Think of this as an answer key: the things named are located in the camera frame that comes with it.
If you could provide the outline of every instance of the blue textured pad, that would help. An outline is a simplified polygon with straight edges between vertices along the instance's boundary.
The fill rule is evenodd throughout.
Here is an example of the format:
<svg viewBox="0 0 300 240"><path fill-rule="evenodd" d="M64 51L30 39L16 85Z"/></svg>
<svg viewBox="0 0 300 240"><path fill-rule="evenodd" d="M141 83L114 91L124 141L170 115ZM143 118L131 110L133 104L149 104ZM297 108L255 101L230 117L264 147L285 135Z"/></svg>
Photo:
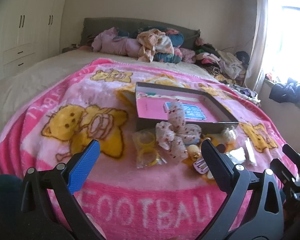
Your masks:
<svg viewBox="0 0 300 240"><path fill-rule="evenodd" d="M81 189L99 155L100 144L93 141L69 173L68 189L72 195Z"/></svg>

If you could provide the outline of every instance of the beige wall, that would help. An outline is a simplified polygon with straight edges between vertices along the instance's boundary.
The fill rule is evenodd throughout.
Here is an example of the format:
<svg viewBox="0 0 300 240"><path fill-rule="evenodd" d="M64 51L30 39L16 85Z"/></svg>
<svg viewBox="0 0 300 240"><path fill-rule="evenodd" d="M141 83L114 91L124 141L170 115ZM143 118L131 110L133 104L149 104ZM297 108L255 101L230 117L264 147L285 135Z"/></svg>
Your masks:
<svg viewBox="0 0 300 240"><path fill-rule="evenodd" d="M83 20L86 17L142 18L195 30L200 29L202 38L218 49L246 44L254 35L257 9L256 0L247 1L66 0L60 46L65 48L71 43L80 42ZM250 15L245 18L243 14L246 11L254 15L254 18Z"/></svg>
<svg viewBox="0 0 300 240"><path fill-rule="evenodd" d="M300 153L300 109L293 103L269 99L271 87L264 82L259 93L261 109L270 117L283 139Z"/></svg>

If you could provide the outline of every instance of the beige bed sheet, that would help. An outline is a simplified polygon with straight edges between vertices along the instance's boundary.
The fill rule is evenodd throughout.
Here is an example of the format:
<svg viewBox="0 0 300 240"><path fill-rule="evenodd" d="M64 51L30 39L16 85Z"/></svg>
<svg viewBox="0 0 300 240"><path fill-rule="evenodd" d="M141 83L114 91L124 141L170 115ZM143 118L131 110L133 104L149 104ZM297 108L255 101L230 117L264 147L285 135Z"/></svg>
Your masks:
<svg viewBox="0 0 300 240"><path fill-rule="evenodd" d="M73 50L38 62L17 76L0 81L0 132L13 114L32 98L97 58L145 65L215 80L202 68L189 63L140 62L134 58Z"/></svg>

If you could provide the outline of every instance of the metal screw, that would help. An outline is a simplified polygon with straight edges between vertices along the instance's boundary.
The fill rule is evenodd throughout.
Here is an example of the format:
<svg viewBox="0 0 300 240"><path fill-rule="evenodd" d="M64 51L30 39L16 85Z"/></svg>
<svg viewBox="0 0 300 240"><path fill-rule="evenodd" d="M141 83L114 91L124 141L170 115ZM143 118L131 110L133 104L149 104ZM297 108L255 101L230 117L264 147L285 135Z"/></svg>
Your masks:
<svg viewBox="0 0 300 240"><path fill-rule="evenodd" d="M57 165L57 170L59 170L59 171L61 171L61 170L63 170L64 168L65 168L65 164L64 163L59 163L58 165Z"/></svg>
<svg viewBox="0 0 300 240"><path fill-rule="evenodd" d="M266 169L266 174L273 175L273 171L271 169Z"/></svg>
<svg viewBox="0 0 300 240"><path fill-rule="evenodd" d="M27 170L27 172L28 172L28 174L34 173L34 168L33 168L33 167L29 168L29 169Z"/></svg>
<svg viewBox="0 0 300 240"><path fill-rule="evenodd" d="M241 164L236 165L235 168L236 168L238 171L243 171L243 170L244 170L244 166L241 165Z"/></svg>

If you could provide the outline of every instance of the gray headboard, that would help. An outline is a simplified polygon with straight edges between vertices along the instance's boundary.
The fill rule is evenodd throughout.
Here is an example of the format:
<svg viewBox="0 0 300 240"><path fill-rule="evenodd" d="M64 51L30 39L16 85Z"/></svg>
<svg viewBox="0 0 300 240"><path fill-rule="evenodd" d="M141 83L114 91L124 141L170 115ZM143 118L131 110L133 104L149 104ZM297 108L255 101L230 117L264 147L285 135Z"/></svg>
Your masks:
<svg viewBox="0 0 300 240"><path fill-rule="evenodd" d="M83 46L86 44L89 35L97 36L104 30L108 30L112 27L118 27L123 31L134 33L136 30L148 26L163 26L180 31L184 37L184 42L181 46L182 48L193 49L196 38L200 37L200 30L190 30L184 27L157 21L117 17L85 18L80 45Z"/></svg>

